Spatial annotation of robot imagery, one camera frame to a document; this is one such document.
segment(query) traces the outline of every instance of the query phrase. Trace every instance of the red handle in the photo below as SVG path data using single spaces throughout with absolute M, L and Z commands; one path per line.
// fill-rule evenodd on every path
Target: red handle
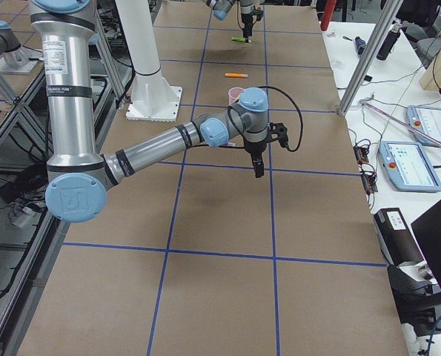
M 334 9 L 336 7 L 336 1 L 337 0 L 328 0 L 327 4 L 325 5 L 324 15 L 322 16 L 322 21 L 321 21 L 322 31 L 327 30 L 327 27 L 329 27 L 329 22 L 331 22 L 332 13 L 334 13 Z

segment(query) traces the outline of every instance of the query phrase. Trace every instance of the orange marker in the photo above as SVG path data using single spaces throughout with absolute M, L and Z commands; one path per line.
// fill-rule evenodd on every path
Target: orange marker
M 248 78 L 248 74 L 242 73 L 225 73 L 227 78 Z

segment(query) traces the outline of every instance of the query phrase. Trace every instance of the white table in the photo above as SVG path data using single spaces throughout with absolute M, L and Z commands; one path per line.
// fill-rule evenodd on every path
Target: white table
M 328 30 L 323 33 L 325 46 L 329 59 L 331 60 L 331 67 L 334 70 L 334 79 L 338 88 L 347 87 L 359 61 L 354 43 L 343 39 L 343 36 L 350 39 L 355 39 L 355 37 L 360 36 L 362 39 L 368 41 L 373 28 L 373 24 L 331 22 Z M 415 76 L 407 76 L 398 82 L 367 84 L 359 89 L 354 98 L 353 106 L 345 117 L 348 127 L 357 134 L 357 141 L 361 139 L 369 139 L 372 143 L 379 141 L 379 134 L 372 128 L 364 125 L 361 108 L 354 107 L 359 100 L 374 95 L 376 99 L 382 102 L 398 103 L 398 100 L 405 90 L 406 92 L 399 101 L 399 103 L 404 106 L 423 105 L 441 99 L 441 96 L 437 92 L 424 91 L 421 89 L 419 80 L 421 75 L 425 72 L 425 69 L 423 67 L 420 68 L 420 66 L 421 62 L 403 35 L 400 36 L 392 53 L 385 61 L 379 61 L 378 59 L 373 61 L 368 70 L 368 75 L 373 77 L 372 82 L 399 79 L 415 72 L 418 68 L 419 70 Z M 344 90 L 339 90 L 339 95 L 342 97 L 344 92 Z M 405 121 L 404 108 L 396 107 L 395 105 L 384 105 L 375 101 L 372 101 L 371 104 L 401 119 L 403 122 Z M 432 106 L 441 108 L 441 100 L 435 102 Z M 386 118 L 367 108 L 364 109 L 364 113 L 367 124 L 379 132 L 384 131 Z M 351 132 L 351 140 L 353 143 L 355 139 L 354 133 Z M 383 134 L 383 140 L 416 142 L 416 139 L 410 131 L 393 122 L 388 124 Z M 384 168 L 377 162 L 377 150 L 378 145 L 372 145 L 368 155 L 372 165 L 377 169 L 378 174 L 378 193 L 376 193 L 374 197 L 371 197 L 371 201 L 374 201 L 371 213 L 374 214 L 381 208 L 398 207 L 406 222 L 411 224 L 416 218 L 441 199 L 441 192 L 409 193 L 397 191 L 388 180 Z M 441 148 L 426 147 L 425 150 L 433 165 L 441 165 Z M 441 180 L 441 168 L 437 170 L 437 175 Z M 427 347 L 425 339 L 426 337 L 419 338 L 420 345 L 424 349 Z M 441 356 L 441 334 L 435 335 L 434 341 L 435 344 L 431 348 L 431 355 Z

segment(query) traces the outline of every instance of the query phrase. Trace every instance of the white pillar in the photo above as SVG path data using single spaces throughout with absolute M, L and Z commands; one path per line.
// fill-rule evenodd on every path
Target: white pillar
M 116 0 L 136 78 L 126 117 L 176 121 L 182 88 L 162 76 L 147 0 Z

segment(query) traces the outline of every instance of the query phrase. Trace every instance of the robotic arm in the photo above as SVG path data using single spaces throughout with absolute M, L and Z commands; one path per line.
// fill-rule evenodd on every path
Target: robotic arm
M 3 54 L 6 64 L 11 68 L 20 68 L 29 62 L 21 43 L 14 35 L 11 27 L 0 21 L 0 55 Z
M 228 12 L 237 1 L 240 3 L 240 13 L 244 25 L 242 28 L 243 37 L 248 39 L 253 34 L 253 25 L 257 21 L 261 21 L 263 17 L 263 10 L 259 7 L 258 0 L 203 0 L 212 9 L 213 15 L 220 21 L 227 17 Z
M 95 1 L 31 0 L 31 22 L 42 36 L 53 156 L 47 162 L 46 204 L 61 220 L 83 222 L 104 207 L 106 191 L 125 177 L 206 141 L 224 145 L 242 135 L 256 177 L 263 175 L 267 143 L 288 143 L 282 124 L 268 124 L 268 98 L 248 88 L 226 111 L 177 125 L 146 142 L 100 156 L 95 149 L 88 42 Z

